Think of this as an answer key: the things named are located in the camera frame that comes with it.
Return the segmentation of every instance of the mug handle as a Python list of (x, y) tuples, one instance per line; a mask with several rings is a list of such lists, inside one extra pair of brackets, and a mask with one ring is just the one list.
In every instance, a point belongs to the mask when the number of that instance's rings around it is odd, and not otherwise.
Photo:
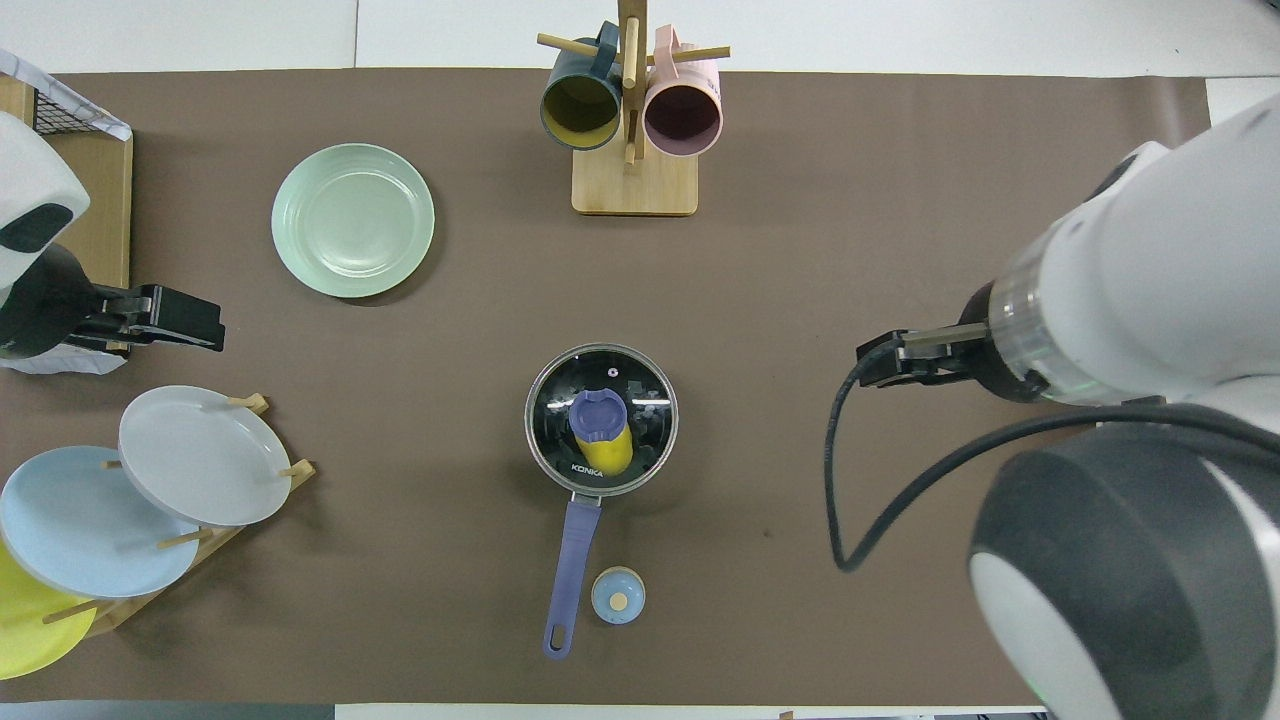
[(609, 77), (609, 68), (613, 67), (618, 56), (618, 26), (604, 20), (600, 32), (595, 35), (595, 61), (591, 63), (591, 74), (598, 78)]
[(667, 23), (654, 32), (654, 45), (653, 45), (653, 64), (654, 68), (662, 68), (666, 73), (659, 73), (672, 78), (680, 77), (680, 69), (676, 67), (676, 60), (672, 54), (680, 50), (680, 38), (676, 37), (676, 27)]

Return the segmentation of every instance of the brown paper mat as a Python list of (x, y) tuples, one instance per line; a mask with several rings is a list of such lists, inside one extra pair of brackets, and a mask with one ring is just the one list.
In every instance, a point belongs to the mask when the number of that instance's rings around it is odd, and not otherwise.
[[(114, 446), (170, 383), (261, 391), (320, 475), (115, 633), (3, 700), (1006, 705), (1033, 696), (972, 597), (998, 459), (911, 507), (865, 570), (832, 565), (820, 450), (854, 347), (969, 295), (1144, 140), (1207, 127), (1203, 82), (726, 73), (687, 219), (582, 218), (536, 119), (544, 72), (77, 76), (137, 131), (133, 278), (219, 302), (221, 355), (138, 351), (105, 378), (0, 373), (0, 471)], [(365, 141), (435, 197), (425, 264), (344, 302), (293, 279), (269, 217), (289, 169)], [(525, 446), (562, 350), (631, 345), (672, 378), (666, 469), (607, 500), (588, 579), (635, 568), (630, 626), (584, 605), (539, 651), (567, 492)], [(849, 534), (914, 473), (1028, 415), (975, 386), (858, 391)]]

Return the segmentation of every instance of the yellow bottle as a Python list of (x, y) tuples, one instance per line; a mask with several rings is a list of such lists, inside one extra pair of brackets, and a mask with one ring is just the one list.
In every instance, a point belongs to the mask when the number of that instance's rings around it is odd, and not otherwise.
[(631, 427), (627, 404), (612, 389), (584, 389), (573, 398), (568, 425), (586, 462), (604, 477), (631, 465)]

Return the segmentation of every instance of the cable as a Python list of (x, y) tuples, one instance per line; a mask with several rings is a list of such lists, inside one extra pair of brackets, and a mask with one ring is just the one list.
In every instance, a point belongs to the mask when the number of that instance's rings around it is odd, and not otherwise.
[(950, 455), (938, 460), (931, 468), (920, 473), (914, 480), (911, 480), (910, 484), (906, 486), (905, 489), (902, 489), (902, 492), (897, 493), (897, 497), (895, 497), (883, 511), (881, 511), (879, 516), (876, 518), (876, 521), (872, 523), (867, 533), (863, 534), (858, 546), (854, 547), (854, 551), (849, 555), (849, 557), (845, 557), (844, 543), (840, 533), (840, 519), (836, 514), (836, 428), (840, 424), (840, 414), (845, 405), (845, 397), (849, 395), (854, 383), (861, 378), (863, 373), (867, 372), (867, 368), (872, 363), (878, 361), (888, 352), (896, 351), (901, 343), (901, 340), (890, 340), (883, 345), (876, 346), (874, 350), (864, 355), (863, 359), (854, 365), (854, 369), (850, 370), (845, 383), (840, 386), (840, 391), (836, 392), (836, 401), (831, 407), (831, 420), (827, 424), (827, 443), (823, 447), (823, 470), (827, 491), (827, 530), (831, 536), (831, 552), (836, 560), (836, 566), (845, 573), (852, 573), (856, 570), (858, 566), (867, 560), (872, 548), (876, 547), (876, 543), (879, 542), (881, 537), (884, 536), (902, 511), (906, 510), (908, 506), (915, 501), (915, 498), (920, 497), (920, 495), (929, 489), (934, 483), (969, 460), (973, 460), (989, 450), (995, 450), (1002, 445), (1007, 445), (1015, 439), (1021, 439), (1029, 436), (1062, 428), (1093, 425), (1096, 423), (1152, 423), (1204, 430), (1252, 445), (1275, 455), (1280, 455), (1280, 436), (1251, 425), (1249, 423), (1239, 420), (1225, 413), (1202, 406), (1119, 405), (1106, 407), (1083, 407), (1080, 410), (1069, 410), (1066, 413), (1048, 415), (1046, 418), (1032, 418), (975, 438), (954, 450)]

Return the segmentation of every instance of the small blue lid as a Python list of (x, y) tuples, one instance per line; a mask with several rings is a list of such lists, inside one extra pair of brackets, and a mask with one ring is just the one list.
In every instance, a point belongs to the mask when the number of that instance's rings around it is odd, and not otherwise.
[(568, 427), (582, 442), (614, 439), (627, 427), (627, 404), (609, 388), (584, 389), (568, 410)]
[(591, 607), (605, 623), (625, 625), (644, 610), (644, 582), (630, 568), (609, 568), (591, 584)]

